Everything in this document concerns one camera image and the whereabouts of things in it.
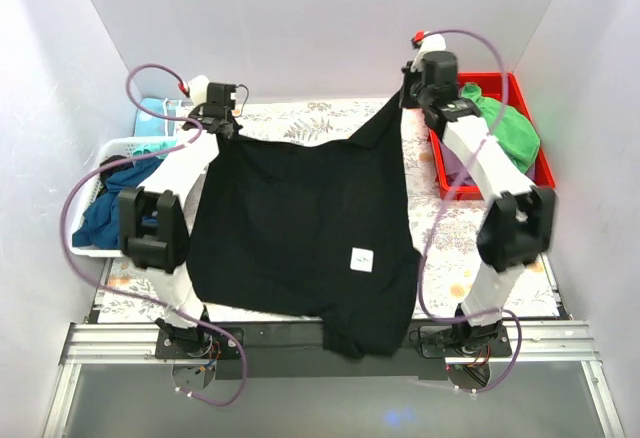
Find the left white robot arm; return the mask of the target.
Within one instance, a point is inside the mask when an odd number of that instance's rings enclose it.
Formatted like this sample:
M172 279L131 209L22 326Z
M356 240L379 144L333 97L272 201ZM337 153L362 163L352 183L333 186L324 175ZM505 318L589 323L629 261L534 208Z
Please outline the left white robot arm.
M186 259L190 231L184 205L209 163L218 140L238 131L234 110L238 86L200 75L180 88L192 103L168 153L150 177L119 197L121 253L145 271L164 316L156 320L170 343L193 358L212 348L214 333L205 304L193 288Z

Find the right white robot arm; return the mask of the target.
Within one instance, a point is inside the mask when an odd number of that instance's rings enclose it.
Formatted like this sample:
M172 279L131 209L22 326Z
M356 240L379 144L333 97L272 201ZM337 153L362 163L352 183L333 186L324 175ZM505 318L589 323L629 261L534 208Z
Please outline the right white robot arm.
M480 109L459 94L456 56L421 51L404 70L402 102L418 108L430 131L462 161L488 209L476 239L481 263L451 318L414 335L423 353L475 355L503 341L504 306L527 266L551 244L556 193L511 162Z

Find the black t-shirt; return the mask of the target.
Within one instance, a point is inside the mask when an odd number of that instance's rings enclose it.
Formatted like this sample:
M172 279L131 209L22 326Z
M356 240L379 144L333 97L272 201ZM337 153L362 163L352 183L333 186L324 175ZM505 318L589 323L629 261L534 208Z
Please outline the black t-shirt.
M390 356L415 308L398 96L350 137L315 147L220 139L187 270L208 303L317 317L323 346Z

